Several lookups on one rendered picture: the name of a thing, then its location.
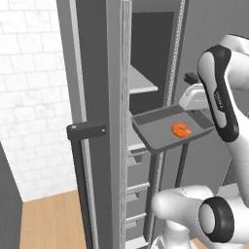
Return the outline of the grey freezer rack shelf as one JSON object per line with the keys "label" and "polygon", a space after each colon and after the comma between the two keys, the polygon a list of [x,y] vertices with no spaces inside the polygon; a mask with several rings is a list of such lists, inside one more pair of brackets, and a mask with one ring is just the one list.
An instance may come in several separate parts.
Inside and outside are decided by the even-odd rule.
{"label": "grey freezer rack shelf", "polygon": [[157,91],[159,88],[151,83],[132,65],[129,66],[129,93],[144,93]]}

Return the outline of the grey freezer door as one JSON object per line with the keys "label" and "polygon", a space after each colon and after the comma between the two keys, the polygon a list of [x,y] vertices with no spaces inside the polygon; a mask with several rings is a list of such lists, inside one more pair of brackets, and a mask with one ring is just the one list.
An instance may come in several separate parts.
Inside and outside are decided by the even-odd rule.
{"label": "grey freezer door", "polygon": [[101,122],[82,141],[93,249],[125,249],[132,0],[55,0],[72,124]]}

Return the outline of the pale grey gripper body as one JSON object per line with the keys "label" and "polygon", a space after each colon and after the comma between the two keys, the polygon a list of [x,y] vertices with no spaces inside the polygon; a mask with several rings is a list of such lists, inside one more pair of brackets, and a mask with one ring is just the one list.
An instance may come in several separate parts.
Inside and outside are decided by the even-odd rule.
{"label": "pale grey gripper body", "polygon": [[209,108],[203,84],[189,86],[179,100],[185,111],[204,110]]}

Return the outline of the dark grey cabinet side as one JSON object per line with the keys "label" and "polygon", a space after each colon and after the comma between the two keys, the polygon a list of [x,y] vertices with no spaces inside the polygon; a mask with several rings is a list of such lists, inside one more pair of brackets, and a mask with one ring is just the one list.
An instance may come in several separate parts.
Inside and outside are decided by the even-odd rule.
{"label": "dark grey cabinet side", "polygon": [[19,249],[22,200],[0,143],[0,249]]}

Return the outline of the orange shrimp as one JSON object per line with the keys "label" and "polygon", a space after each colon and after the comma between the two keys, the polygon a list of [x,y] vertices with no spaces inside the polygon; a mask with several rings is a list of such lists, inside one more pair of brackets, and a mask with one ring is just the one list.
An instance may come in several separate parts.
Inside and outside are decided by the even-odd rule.
{"label": "orange shrimp", "polygon": [[190,127],[185,123],[174,123],[171,126],[171,131],[174,135],[180,138],[184,138],[192,134]]}

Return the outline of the grey meat container tray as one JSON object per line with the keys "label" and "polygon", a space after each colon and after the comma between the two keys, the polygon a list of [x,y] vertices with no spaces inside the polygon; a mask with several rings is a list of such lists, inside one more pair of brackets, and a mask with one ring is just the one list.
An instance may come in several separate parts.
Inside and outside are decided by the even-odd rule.
{"label": "grey meat container tray", "polygon": [[[190,143],[210,133],[213,123],[200,111],[185,111],[172,105],[131,117],[132,126],[152,155]],[[191,134],[179,138],[171,131],[174,123],[185,123]]]}

